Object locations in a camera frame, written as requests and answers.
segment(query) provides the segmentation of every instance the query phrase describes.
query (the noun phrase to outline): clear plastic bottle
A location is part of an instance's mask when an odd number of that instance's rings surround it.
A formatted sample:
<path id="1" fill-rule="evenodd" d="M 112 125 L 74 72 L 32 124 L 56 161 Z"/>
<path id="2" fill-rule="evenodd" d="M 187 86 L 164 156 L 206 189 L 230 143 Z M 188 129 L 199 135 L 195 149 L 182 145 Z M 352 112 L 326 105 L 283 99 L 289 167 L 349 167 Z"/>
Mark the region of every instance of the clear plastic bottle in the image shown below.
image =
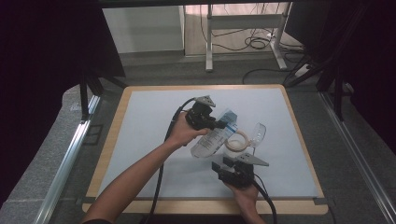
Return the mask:
<path id="1" fill-rule="evenodd" d="M 219 119 L 227 122 L 227 126 L 224 129 L 214 129 L 207 135 L 202 136 L 197 144 L 191 148 L 191 155 L 198 158 L 205 158 L 215 154 L 224 144 L 225 140 L 236 132 L 236 118 L 235 113 L 227 109 Z"/>

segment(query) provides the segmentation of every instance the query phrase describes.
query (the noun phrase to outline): wooden border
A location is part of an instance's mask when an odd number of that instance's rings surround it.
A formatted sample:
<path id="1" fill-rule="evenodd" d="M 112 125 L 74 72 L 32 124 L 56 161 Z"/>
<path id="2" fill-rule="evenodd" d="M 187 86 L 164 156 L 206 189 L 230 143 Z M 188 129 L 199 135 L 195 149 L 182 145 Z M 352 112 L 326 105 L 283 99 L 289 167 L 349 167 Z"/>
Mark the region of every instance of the wooden border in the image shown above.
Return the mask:
<path id="1" fill-rule="evenodd" d="M 300 139 L 303 148 L 307 165 L 313 176 L 315 185 L 318 190 L 318 199 L 324 199 L 323 191 L 318 182 L 314 166 L 309 157 L 303 136 L 298 126 L 297 120 L 294 116 L 289 97 L 282 85 L 208 85 L 208 86 L 142 86 L 142 87 L 128 87 L 124 90 L 119 107 L 117 108 L 113 122 L 111 124 L 102 154 L 99 162 L 96 165 L 95 172 L 92 176 L 91 184 L 88 188 L 86 197 L 96 198 L 98 196 L 99 188 L 102 180 L 106 174 L 108 165 L 110 164 L 113 150 L 117 143 L 117 138 L 120 132 L 120 127 L 128 107 L 129 99 L 134 91 L 177 91 L 177 90 L 247 90 L 247 89 L 281 89 L 285 103 L 288 106 L 291 119 L 296 129 L 297 135 Z M 279 199 L 273 200 L 278 214 L 309 214 L 309 215 L 323 215 L 328 212 L 326 204 L 314 203 L 314 199 Z M 90 203 L 84 203 L 82 208 L 87 211 Z M 148 213 L 151 208 L 151 201 L 132 202 L 124 212 L 126 213 Z M 257 202 L 258 212 L 260 214 L 271 214 L 271 208 L 266 201 Z M 222 215 L 236 215 L 240 214 L 239 208 L 234 201 L 230 200 L 165 200 L 158 201 L 156 206 L 156 214 L 222 214 Z"/>

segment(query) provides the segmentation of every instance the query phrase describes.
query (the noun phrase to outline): human hand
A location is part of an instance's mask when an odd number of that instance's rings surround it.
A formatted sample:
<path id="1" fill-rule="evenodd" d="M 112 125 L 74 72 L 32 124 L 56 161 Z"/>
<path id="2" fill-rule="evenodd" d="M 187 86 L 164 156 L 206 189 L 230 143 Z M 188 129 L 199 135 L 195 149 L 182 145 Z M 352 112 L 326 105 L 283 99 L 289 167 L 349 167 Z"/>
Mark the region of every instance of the human hand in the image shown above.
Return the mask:
<path id="1" fill-rule="evenodd" d="M 194 130 L 186 121 L 187 112 L 182 112 L 177 117 L 177 122 L 167 139 L 167 141 L 175 144 L 177 147 L 186 146 L 192 139 L 199 135 L 209 133 L 209 129 Z"/>
<path id="2" fill-rule="evenodd" d="M 247 223 L 265 223 L 259 216 L 256 208 L 259 191 L 253 185 L 238 189 L 230 184 L 224 183 L 232 192 L 236 203 L 241 210 L 241 215 Z"/>

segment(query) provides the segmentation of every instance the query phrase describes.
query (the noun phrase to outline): metal rail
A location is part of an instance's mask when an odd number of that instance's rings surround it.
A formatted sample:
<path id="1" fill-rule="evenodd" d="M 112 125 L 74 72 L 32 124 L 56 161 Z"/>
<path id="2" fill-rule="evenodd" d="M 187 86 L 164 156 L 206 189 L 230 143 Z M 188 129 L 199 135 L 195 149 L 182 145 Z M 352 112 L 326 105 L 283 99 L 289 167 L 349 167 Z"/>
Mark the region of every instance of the metal rail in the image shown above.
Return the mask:
<path id="1" fill-rule="evenodd" d="M 93 96 L 91 98 L 89 104 L 88 119 L 85 120 L 85 122 L 81 122 L 78 125 L 75 135 L 73 136 L 73 139 L 70 143 L 70 146 L 67 149 L 66 154 L 64 155 L 64 159 L 62 160 L 58 172 L 56 173 L 54 179 L 52 180 L 46 198 L 41 204 L 41 207 L 38 210 L 37 216 L 35 217 L 35 221 L 33 223 L 44 224 L 50 221 L 50 217 L 53 213 L 56 203 L 58 202 L 62 190 L 64 189 L 64 184 L 66 183 L 70 171 L 73 168 L 79 149 L 84 140 L 84 136 L 88 131 L 88 128 L 90 127 L 92 114 L 95 111 L 99 101 L 100 101 L 100 97 L 98 96 Z"/>
<path id="2" fill-rule="evenodd" d="M 319 93 L 320 98 L 323 100 L 327 108 L 327 112 L 329 113 L 332 121 L 338 130 L 338 132 L 343 137 L 343 140 L 346 144 L 346 147 L 358 167 L 361 175 L 366 182 L 367 187 L 372 192 L 379 208 L 381 209 L 385 219 L 387 220 L 388 224 L 395 224 L 396 223 L 396 209 L 391 200 L 388 196 L 387 192 L 384 190 L 384 187 L 376 178 L 374 172 L 370 168 L 370 165 L 367 163 L 364 156 L 361 154 L 361 151 L 356 144 L 355 140 L 353 139 L 352 135 L 350 134 L 347 126 L 343 121 L 337 117 L 337 115 L 332 110 L 332 100 L 330 99 L 329 94 L 326 92 Z"/>

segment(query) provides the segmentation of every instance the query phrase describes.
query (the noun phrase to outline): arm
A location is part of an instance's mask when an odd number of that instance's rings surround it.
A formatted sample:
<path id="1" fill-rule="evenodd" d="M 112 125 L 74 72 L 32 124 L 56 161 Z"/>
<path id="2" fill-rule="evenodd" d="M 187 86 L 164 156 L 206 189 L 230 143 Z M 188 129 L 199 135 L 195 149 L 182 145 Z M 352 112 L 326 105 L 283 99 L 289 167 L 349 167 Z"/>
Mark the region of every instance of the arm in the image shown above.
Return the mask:
<path id="1" fill-rule="evenodd" d="M 114 223 L 174 151 L 187 145 L 196 136 L 208 133 L 208 129 L 195 131 L 191 128 L 185 115 L 186 113 L 179 115 L 172 133 L 163 144 L 131 165 L 106 187 L 82 222 L 100 218 Z"/>
<path id="2" fill-rule="evenodd" d="M 259 191 L 253 185 L 245 189 L 238 189 L 232 185 L 224 183 L 233 192 L 236 203 L 241 210 L 241 216 L 247 224 L 265 224 L 259 216 L 256 208 Z"/>

